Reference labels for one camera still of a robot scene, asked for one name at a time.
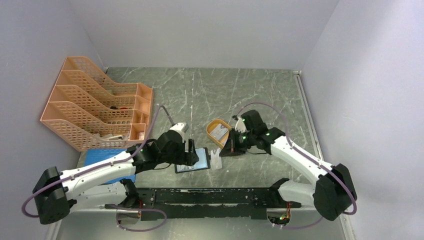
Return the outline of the black leather card holder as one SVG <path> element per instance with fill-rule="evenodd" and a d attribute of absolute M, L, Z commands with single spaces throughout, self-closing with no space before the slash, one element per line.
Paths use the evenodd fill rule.
<path fill-rule="evenodd" d="M 208 170 L 211 168 L 211 156 L 207 147 L 195 149 L 194 159 L 189 162 L 190 165 L 175 165 L 174 172 L 176 174 Z"/>

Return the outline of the orange oval tray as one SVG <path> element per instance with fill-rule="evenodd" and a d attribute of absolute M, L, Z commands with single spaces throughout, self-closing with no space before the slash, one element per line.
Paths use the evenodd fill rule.
<path fill-rule="evenodd" d="M 232 127 L 225 121 L 217 118 L 207 125 L 206 133 L 208 137 L 222 149 L 229 138 L 231 128 Z"/>

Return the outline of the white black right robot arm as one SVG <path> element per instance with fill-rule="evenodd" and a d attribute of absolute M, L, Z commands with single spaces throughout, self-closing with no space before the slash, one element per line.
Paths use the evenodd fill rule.
<path fill-rule="evenodd" d="M 313 206 L 326 220 L 334 221 L 346 215 L 348 208 L 356 213 L 358 199 L 349 169 L 339 163 L 332 165 L 304 151 L 283 130 L 269 128 L 256 110 L 234 115 L 235 127 L 229 130 L 227 141 L 220 152 L 222 157 L 240 156 L 256 147 L 266 154 L 288 163 L 309 183 L 283 180 L 270 193 L 270 202 L 282 207 L 287 202 Z"/>

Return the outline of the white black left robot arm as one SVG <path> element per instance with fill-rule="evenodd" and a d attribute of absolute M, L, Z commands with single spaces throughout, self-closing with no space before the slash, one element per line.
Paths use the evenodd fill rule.
<path fill-rule="evenodd" d="M 62 220 L 72 212 L 93 206 L 132 208 L 139 204 L 138 189 L 127 176 L 156 166 L 193 166 L 199 161 L 195 141 L 180 130 L 168 130 L 157 139 L 135 144 L 106 160 L 59 172 L 46 169 L 33 189 L 36 218 L 42 225 Z"/>

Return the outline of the orange mesh file organizer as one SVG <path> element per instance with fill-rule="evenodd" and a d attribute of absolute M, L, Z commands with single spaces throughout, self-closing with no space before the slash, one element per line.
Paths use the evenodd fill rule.
<path fill-rule="evenodd" d="M 153 90 L 117 83 L 85 56 L 65 58 L 40 122 L 80 152 L 141 143 L 151 123 Z"/>

